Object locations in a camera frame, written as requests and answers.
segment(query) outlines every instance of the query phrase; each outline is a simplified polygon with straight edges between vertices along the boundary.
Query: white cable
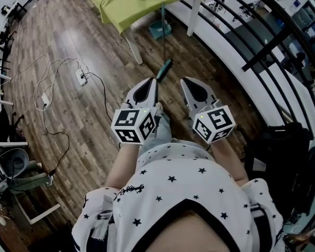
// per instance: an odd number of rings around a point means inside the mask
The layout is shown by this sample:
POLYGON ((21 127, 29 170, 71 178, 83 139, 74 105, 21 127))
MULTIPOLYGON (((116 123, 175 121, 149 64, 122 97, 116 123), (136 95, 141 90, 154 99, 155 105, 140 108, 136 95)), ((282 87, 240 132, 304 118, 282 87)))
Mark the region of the white cable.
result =
MULTIPOLYGON (((60 67, 62 64, 68 64, 68 63, 70 63, 70 62, 72 62, 72 61, 76 61, 76 62, 77 62, 78 69, 80 69, 80 68, 81 68, 81 67, 80 67, 80 64, 79 64, 79 61, 80 61, 80 62, 85 66, 85 69, 83 70, 83 73, 85 72, 86 69, 87 69, 88 72, 89 72, 89 68, 87 67, 87 65, 86 65, 81 59, 67 57, 67 58, 65 58, 64 60, 62 60, 62 59, 56 59, 56 60, 50 62, 49 55, 48 55, 47 53, 44 53, 44 54, 42 54, 40 57, 38 57, 35 61, 33 61, 30 65, 28 65, 25 69, 21 70, 20 72, 18 72, 18 73, 15 74, 15 75, 13 75, 12 78, 11 78, 11 80, 12 80, 13 78, 15 78, 16 76, 18 76, 19 74, 21 74, 22 72, 26 71, 30 66, 32 66, 38 59, 42 58, 43 56, 47 56, 47 57, 48 57, 48 61, 47 61, 47 65, 46 65, 46 67, 45 67, 45 69, 44 69, 44 71, 43 71, 43 73, 42 73, 42 75, 41 75, 41 78, 40 78, 40 79, 38 80, 38 82, 37 82, 37 85, 36 85, 36 88, 35 88, 35 91, 34 91, 34 97, 33 97, 34 106, 35 106, 36 110, 39 111, 39 112, 47 111, 47 109, 50 107, 50 105, 51 105, 52 102, 53 102, 52 100, 53 100, 53 98, 54 98, 54 85, 55 85, 55 81, 56 81, 56 74, 57 74, 57 72, 58 72, 59 67, 60 67), (38 87, 39 87, 39 85, 41 84, 41 82, 44 81, 44 80, 46 80, 46 78, 49 76, 50 66, 51 66, 53 63, 57 62, 57 61, 61 61, 61 63, 60 63, 60 64, 57 66, 57 68, 56 68, 56 71, 55 71, 55 74, 54 74, 54 79, 52 80, 51 84, 48 85, 48 86, 44 89, 44 91, 43 91, 43 93, 45 93, 46 90, 47 90, 48 88, 50 88, 50 100, 49 100, 49 105, 47 105, 46 108, 44 108, 43 106, 42 106, 42 108, 39 108, 39 107, 37 107, 37 102, 36 102, 36 101, 37 101, 37 91, 38 91, 38 87)), ((4 84, 6 84, 6 83, 8 83, 8 82, 11 82, 11 80, 6 81, 5 83, 1 84, 1 86, 4 85, 4 84)))

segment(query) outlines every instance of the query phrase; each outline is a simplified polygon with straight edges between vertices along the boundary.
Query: power strip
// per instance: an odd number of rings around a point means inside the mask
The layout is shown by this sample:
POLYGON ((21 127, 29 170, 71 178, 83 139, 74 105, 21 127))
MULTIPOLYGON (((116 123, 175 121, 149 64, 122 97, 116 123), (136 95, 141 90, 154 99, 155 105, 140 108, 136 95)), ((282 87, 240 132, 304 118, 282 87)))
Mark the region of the power strip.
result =
POLYGON ((78 83, 81 85, 81 86, 84 86, 88 81, 86 80, 86 77, 84 76, 83 74, 83 71, 82 69, 78 69, 76 72, 75 72, 75 76, 76 76, 76 79, 78 81, 78 83))
POLYGON ((49 105, 50 105, 50 101, 49 101, 48 96, 45 93, 43 93, 41 98, 42 98, 42 101, 43 101, 43 105, 46 105, 46 107, 48 108, 49 105))

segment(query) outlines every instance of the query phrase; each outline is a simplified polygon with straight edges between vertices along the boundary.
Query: metal rod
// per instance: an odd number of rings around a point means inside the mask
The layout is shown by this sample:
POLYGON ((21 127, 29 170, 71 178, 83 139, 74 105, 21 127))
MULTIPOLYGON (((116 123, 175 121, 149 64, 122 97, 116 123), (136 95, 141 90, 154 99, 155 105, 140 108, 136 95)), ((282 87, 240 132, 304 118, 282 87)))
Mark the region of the metal rod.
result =
POLYGON ((248 61, 244 66, 243 70, 247 71, 251 66, 255 65, 259 62, 262 58, 267 55, 271 55, 272 50, 280 44, 285 38, 289 36, 290 32, 288 29, 284 28, 280 31, 267 45, 265 45, 261 51, 259 51, 253 58, 248 61))
POLYGON ((161 11, 161 14, 162 14, 162 39, 163 39, 163 64, 166 63, 166 45, 165 45, 165 30, 164 30, 164 3, 162 3, 162 11, 161 11))
MULTIPOLYGON (((257 19, 270 31, 270 33, 276 37, 276 34, 274 33, 274 31, 272 30, 272 28, 267 24, 267 22, 253 9, 251 8, 249 5, 247 5, 243 0, 236 0, 238 2, 240 2, 246 9, 248 9, 254 16, 257 17, 257 19)), ((256 33, 256 31, 254 31, 254 29, 252 29, 250 27, 250 25, 248 23, 246 23, 239 15, 237 15, 233 10, 231 10, 228 6, 226 6, 225 4, 221 4, 227 11, 229 11, 233 16, 235 16, 248 30, 251 34, 253 34, 253 36, 260 42, 260 44, 262 44, 264 47, 266 46, 265 43, 259 38, 258 34, 256 33)), ((287 49, 287 47, 281 42, 280 45, 282 46, 282 48, 289 54, 292 56, 292 54, 290 53, 290 51, 287 49)), ((305 107, 301 101, 301 98, 298 94, 298 92, 296 91, 296 88, 295 86, 293 85, 290 77, 288 76, 287 72, 285 71, 285 69, 283 68, 282 64, 278 61, 277 57, 275 55, 273 55, 273 53, 270 53, 269 54, 270 57, 274 60, 274 62, 278 65, 278 67, 280 68, 281 72, 283 73, 285 79, 287 80, 290 88, 292 89, 295 97, 297 98, 298 100, 298 103, 299 103, 299 106, 301 108, 301 111, 303 113, 303 116, 304 116, 304 119, 307 123, 307 127, 308 127, 308 130, 309 130, 309 133, 310 133, 310 136, 311 138, 313 139, 314 138, 314 135, 313 135, 313 131, 312 131, 312 127, 310 125, 310 121, 309 121, 309 118, 308 118, 308 115, 307 115, 307 112, 305 110, 305 107)))
MULTIPOLYGON (((206 10, 211 12, 215 17, 217 17, 226 27, 228 27, 231 30, 231 32, 251 51, 251 53, 254 56, 256 55, 255 51, 249 46, 249 44, 245 41, 245 39, 243 39, 242 36, 233 29, 233 27, 231 26, 230 23, 228 23, 226 20, 224 20, 223 17, 221 17, 221 15, 219 15, 218 13, 213 12, 212 9, 210 7, 208 7, 207 5, 205 5, 203 2, 201 3, 201 5, 206 10)), ((259 63, 265 69, 266 73, 268 74, 268 76, 271 78, 271 80, 273 81, 274 85, 278 89, 278 91, 279 91, 280 95, 282 96, 285 104, 287 105, 287 108, 288 108, 288 110, 290 112, 291 117, 293 118, 293 121, 297 121, 296 116, 295 116, 295 114, 293 112, 293 109, 292 109, 292 107, 291 107, 291 105, 290 105, 290 103, 289 103, 289 101, 288 101, 284 91, 282 90, 281 86, 279 85, 278 81, 276 80, 276 78, 273 76, 272 72, 268 69, 268 67, 265 65, 265 63, 262 60, 260 60, 259 63)), ((284 124, 286 124, 287 120, 283 117, 283 115, 282 115, 282 118, 283 118, 282 120, 284 121, 284 124)))
MULTIPOLYGON (((280 19, 283 20, 286 26, 289 26, 291 29, 292 34, 294 35, 295 39, 299 42, 302 49, 306 52, 311 64, 315 68, 315 52, 312 50, 311 45, 308 43, 308 41, 305 39, 304 34, 300 30, 299 27, 294 23, 293 19, 287 14, 287 12, 274 0, 262 0, 269 8, 271 8, 280 19)), ((308 89, 308 92, 310 94, 311 100, 313 101, 314 107, 315 107, 315 97, 313 93, 311 92, 310 88, 308 89)))
MULTIPOLYGON (((192 9, 191 5, 189 5, 187 2, 185 1, 181 1, 182 4, 186 5, 188 8, 192 9)), ((246 58, 245 54, 243 52, 241 52, 238 47, 233 43, 233 41, 231 39, 229 39, 216 25, 214 25, 207 17, 205 17, 201 12, 198 12, 199 16, 204 19, 206 22, 208 22, 209 25, 211 25, 222 37, 224 37, 224 39, 226 41, 229 42, 229 44, 231 46, 233 46, 233 48, 238 52, 238 54, 243 58, 243 60, 246 62, 248 59, 246 58)), ((264 89, 267 91, 268 95, 270 96, 273 104, 275 105, 276 109, 278 110, 278 113, 280 115, 280 117, 282 118, 284 124, 287 123, 282 111, 281 111, 281 106, 278 104, 278 102, 276 101, 276 99, 274 98, 272 92, 269 90, 269 88, 267 87, 266 83, 264 82, 264 80, 261 78, 261 76, 259 74, 255 74, 256 77, 258 78, 258 80, 260 81, 260 83, 263 85, 264 89)))

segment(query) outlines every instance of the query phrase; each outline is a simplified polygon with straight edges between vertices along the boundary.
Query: electrical cable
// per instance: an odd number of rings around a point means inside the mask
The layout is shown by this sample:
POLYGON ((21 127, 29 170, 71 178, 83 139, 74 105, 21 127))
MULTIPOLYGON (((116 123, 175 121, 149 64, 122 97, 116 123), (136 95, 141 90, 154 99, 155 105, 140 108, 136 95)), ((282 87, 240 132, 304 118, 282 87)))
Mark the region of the electrical cable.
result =
POLYGON ((104 106, 105 106, 105 110, 106 110, 106 115, 109 117, 110 121, 112 121, 108 111, 107 111, 107 106, 106 106, 106 89, 105 89, 105 85, 104 85, 104 82, 101 80, 100 77, 98 77, 96 74, 94 73, 91 73, 91 72, 87 72, 87 73, 84 73, 83 72, 83 76, 85 77, 87 74, 91 74, 91 75, 94 75, 95 77, 99 78, 101 83, 103 84, 103 87, 104 87, 104 106))
MULTIPOLYGON (((68 150, 70 149, 70 138, 69 138, 69 135, 68 135, 67 133, 63 132, 63 131, 61 131, 61 132, 49 132, 49 130, 48 130, 47 126, 46 126, 45 114, 44 114, 44 112, 47 111, 47 109, 50 107, 50 105, 51 105, 52 102, 53 102, 53 99, 54 99, 54 86, 55 86, 55 81, 56 81, 56 75, 57 75, 57 72, 58 72, 58 70, 59 70, 59 67, 60 67, 62 64, 68 64, 68 63, 70 63, 70 62, 72 62, 72 61, 76 61, 76 62, 77 62, 78 69, 81 69, 81 66, 80 66, 80 63, 79 63, 79 62, 81 62, 81 63, 85 66, 84 70, 82 70, 83 76, 85 76, 85 75, 87 75, 87 74, 91 74, 91 75, 94 75, 95 77, 99 78, 99 80, 101 81, 101 83, 102 83, 102 85, 103 85, 103 88, 104 88, 104 106, 105 106, 105 110, 106 110, 106 115, 108 116, 108 118, 109 118, 111 121, 112 121, 112 119, 111 119, 111 117, 110 117, 110 115, 109 115, 109 113, 108 113, 107 104, 106 104, 106 89, 105 89, 105 85, 104 85, 102 79, 101 79, 100 77, 98 77, 97 75, 95 75, 94 73, 89 72, 88 66, 87 66, 81 59, 67 57, 67 58, 65 58, 64 60, 62 60, 62 59, 56 59, 56 60, 50 62, 50 57, 49 57, 49 55, 48 55, 47 53, 45 53, 45 54, 42 54, 41 56, 39 56, 39 57, 38 57, 36 60, 34 60, 30 65, 28 65, 25 69, 19 71, 19 72, 18 72, 17 74, 15 74, 15 75, 13 75, 13 76, 11 77, 11 80, 14 79, 16 76, 18 76, 19 74, 21 74, 22 72, 26 71, 30 66, 32 66, 36 61, 38 61, 38 60, 39 60, 40 58, 42 58, 43 56, 46 56, 46 57, 47 57, 47 64, 46 64, 46 67, 45 67, 45 69, 44 69, 44 71, 43 71, 41 77, 39 78, 39 80, 38 80, 38 82, 37 82, 37 85, 36 85, 36 88, 35 88, 35 90, 34 90, 34 96, 33 96, 34 106, 35 106, 35 108, 36 108, 37 111, 43 112, 43 123, 44 123, 44 127, 45 127, 47 133, 49 133, 49 134, 51 134, 51 135, 64 134, 64 135, 66 135, 66 137, 68 138, 68 147, 67 147, 67 149, 66 149, 65 152, 63 153, 62 157, 58 160, 58 162, 57 162, 57 164, 56 164, 56 167, 55 167, 53 170, 51 170, 50 173, 49 173, 49 176, 53 176, 53 175, 55 174, 55 172, 56 172, 56 170, 57 170, 57 168, 58 168, 58 166, 59 166, 61 160, 64 158, 64 156, 67 154, 68 150), (49 104, 44 104, 42 108, 39 108, 39 107, 37 106, 37 102, 36 102, 36 101, 37 101, 37 94, 38 94, 39 85, 40 85, 44 80, 46 80, 46 78, 49 76, 49 71, 50 71, 51 65, 52 65, 53 63, 57 62, 57 61, 61 61, 61 63, 57 66, 57 68, 56 68, 56 70, 55 70, 54 78, 53 78, 51 84, 48 85, 48 86, 43 90, 43 93, 42 93, 42 94, 44 94, 44 93, 50 88, 49 104)), ((11 80, 8 80, 8 81, 2 83, 1 86, 4 85, 4 84, 6 84, 6 83, 8 83, 8 82, 11 82, 11 80)))
POLYGON ((50 173, 49 173, 49 176, 53 176, 55 173, 56 173, 56 170, 58 168, 58 165, 59 163, 61 162, 61 160, 64 158, 64 156, 67 154, 67 152, 69 151, 70 149, 70 138, 69 138, 69 135, 65 132, 49 132, 47 126, 46 126, 46 120, 45 120, 45 114, 44 114, 45 111, 43 111, 43 124, 44 124, 44 128, 46 129, 47 133, 51 134, 51 135, 58 135, 58 134, 64 134, 66 135, 66 137, 68 138, 68 147, 67 149, 65 150, 65 152, 63 153, 62 157, 58 160, 57 162, 57 165, 55 167, 55 169, 51 170, 50 173))
MULTIPOLYGON (((32 66, 36 61, 38 61, 40 58, 42 58, 43 56, 46 56, 48 58, 48 61, 47 61, 47 65, 41 75, 41 78, 38 80, 37 82, 37 85, 36 85, 36 88, 34 90, 34 97, 33 97, 33 101, 34 101, 34 106, 36 108, 37 111, 39 112, 43 112, 43 111, 46 111, 50 105, 52 104, 53 102, 53 99, 54 99, 54 86, 55 86, 55 81, 56 81, 56 75, 57 75, 57 72, 58 72, 58 69, 59 67, 62 65, 62 64, 68 64, 72 61, 76 61, 77 62, 77 66, 78 66, 78 69, 80 69, 80 65, 79 65, 79 61, 85 66, 85 69, 83 70, 83 73, 84 71, 87 69, 89 70, 88 66, 81 60, 81 59, 78 59, 78 58, 70 58, 70 57, 67 57, 65 58, 64 60, 62 59, 56 59, 52 62, 50 62, 50 58, 49 58, 49 55, 47 53, 44 53, 42 54, 40 57, 38 57, 35 61, 33 61, 30 65, 28 65, 25 69, 21 70, 20 72, 16 73, 15 75, 12 76, 11 80, 13 78, 15 78, 16 76, 18 76, 19 74, 21 74, 22 72, 26 71, 30 66, 32 66), (55 73, 54 73, 54 79, 52 80, 51 84, 49 84, 44 90, 43 90, 43 93, 45 93, 48 88, 50 88, 50 99, 49 99, 49 104, 47 105, 46 108, 38 108, 37 107, 37 93, 38 93, 38 87, 40 86, 41 82, 43 82, 44 80, 47 79, 47 77, 49 76, 49 71, 50 71, 50 67, 53 63, 57 62, 57 61, 61 61, 61 63, 57 66, 56 70, 55 70, 55 73)), ((1 84, 4 85, 4 84, 7 84, 8 82, 11 82, 11 80, 8 80, 4 83, 1 84)))

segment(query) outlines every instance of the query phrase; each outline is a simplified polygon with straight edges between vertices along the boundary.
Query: black cable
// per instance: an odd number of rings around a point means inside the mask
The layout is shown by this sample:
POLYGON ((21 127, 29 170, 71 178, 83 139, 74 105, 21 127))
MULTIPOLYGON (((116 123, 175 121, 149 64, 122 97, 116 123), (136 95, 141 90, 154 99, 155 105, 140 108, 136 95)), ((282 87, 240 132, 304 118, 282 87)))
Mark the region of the black cable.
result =
POLYGON ((100 77, 98 77, 98 76, 97 76, 96 74, 94 74, 94 73, 91 73, 91 72, 84 73, 84 72, 83 72, 83 76, 84 76, 84 77, 85 77, 85 75, 87 75, 87 74, 91 74, 91 75, 94 75, 95 77, 99 78, 100 81, 101 81, 101 83, 103 84, 103 87, 104 87, 104 106, 105 106, 105 109, 106 109, 106 115, 109 117, 110 121, 112 121, 112 119, 111 119, 111 117, 110 117, 110 115, 109 115, 109 113, 108 113, 108 111, 107 111, 107 106, 106 106, 106 89, 105 89, 104 82, 101 80, 100 77))
POLYGON ((56 173, 56 170, 57 170, 57 168, 58 168, 59 163, 61 162, 61 160, 64 158, 64 156, 67 154, 67 152, 68 152, 69 149, 70 149, 70 138, 69 138, 69 135, 68 135, 67 133, 65 133, 65 132, 54 132, 54 133, 52 133, 52 132, 49 132, 49 131, 48 131, 48 128, 47 128, 47 126, 46 126, 45 115, 44 115, 44 112, 45 112, 45 111, 44 111, 44 107, 45 107, 45 106, 46 106, 46 104, 43 105, 43 124, 44 124, 44 128, 46 129, 47 133, 49 133, 49 134, 51 134, 51 135, 64 134, 64 135, 66 135, 67 138, 68 138, 68 147, 67 147, 66 151, 63 153, 62 157, 58 160, 55 169, 51 170, 50 173, 49 173, 49 176, 53 176, 53 175, 56 173))

